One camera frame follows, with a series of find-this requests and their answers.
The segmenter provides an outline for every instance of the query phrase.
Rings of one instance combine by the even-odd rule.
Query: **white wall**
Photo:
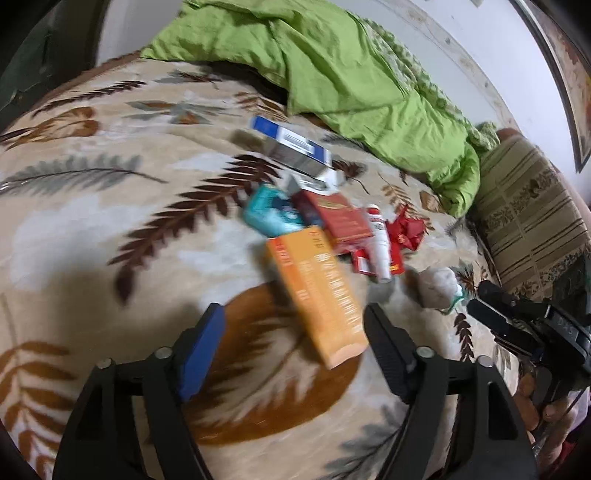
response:
[[[333,0],[391,30],[421,60],[433,80],[473,122],[499,121],[457,65],[433,42],[397,17],[396,0]],[[438,22],[475,60],[509,107],[520,130],[591,202],[591,165],[574,170],[573,148],[560,94],[545,59],[509,0],[411,0]],[[170,22],[181,0],[112,0],[99,44],[99,62],[146,45]]]
[[[591,163],[574,169],[573,144],[546,60],[509,0],[412,0],[466,49],[490,78],[523,134],[591,202]]]
[[[111,0],[96,64],[145,47],[178,13],[183,0]]]

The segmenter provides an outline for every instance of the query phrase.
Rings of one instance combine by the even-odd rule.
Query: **green comforter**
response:
[[[185,0],[142,56],[256,68],[289,91],[289,113],[313,112],[380,159],[426,174],[455,216],[479,187],[474,146],[498,141],[462,116],[392,34],[324,0]]]

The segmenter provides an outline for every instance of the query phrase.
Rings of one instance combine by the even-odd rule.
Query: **screw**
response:
[[[417,347],[417,355],[421,358],[433,358],[435,356],[435,352],[428,346],[419,346]]]
[[[494,362],[492,361],[492,358],[486,355],[481,355],[478,357],[478,359],[476,360],[479,364],[481,364],[483,367],[494,367]]]
[[[99,360],[96,363],[96,366],[98,368],[100,368],[101,370],[104,370],[105,368],[109,368],[112,363],[113,363],[113,360],[111,360],[110,358],[104,358],[102,360]]]
[[[154,352],[154,356],[156,358],[160,358],[161,360],[164,358],[168,358],[173,354],[173,349],[168,346],[161,346],[158,350]]]

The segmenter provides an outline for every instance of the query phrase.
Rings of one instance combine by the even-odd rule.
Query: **red packaging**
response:
[[[402,255],[400,254],[400,247],[396,243],[391,243],[390,256],[390,273],[392,275],[400,275],[404,273],[404,264],[402,263]],[[360,249],[351,253],[353,260],[353,271],[363,275],[375,276],[371,263],[369,262],[369,254],[365,249]]]
[[[415,251],[425,235],[425,221],[407,217],[407,210],[408,205],[404,206],[392,223],[386,221],[386,230],[392,246],[397,243],[400,248]]]
[[[365,215],[338,192],[320,195],[298,190],[292,195],[291,202],[309,225],[324,229],[336,255],[362,248],[373,236]]]

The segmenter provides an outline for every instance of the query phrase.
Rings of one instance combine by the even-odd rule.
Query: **bed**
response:
[[[0,137],[0,418],[42,478],[51,478],[94,364],[171,345],[210,302],[226,306],[226,332],[183,411],[213,476],[377,473],[407,407],[370,349],[333,370],[321,365],[275,295],[265,238],[241,219],[256,185],[286,175],[238,138],[255,115],[328,148],[352,203],[376,203],[390,219],[409,205],[425,220],[428,235],[404,252],[407,273],[390,284],[343,263],[359,301],[381,303],[416,344],[443,356],[490,356],[515,391],[517,360],[466,313],[490,272],[465,223],[445,214],[425,184],[317,117],[288,117],[285,99],[246,67],[133,55],[53,92]],[[421,308],[414,294],[413,272],[430,265],[452,267],[468,293],[448,315]],[[158,478],[135,406],[148,473]],[[454,409],[449,398],[428,474],[442,465]]]

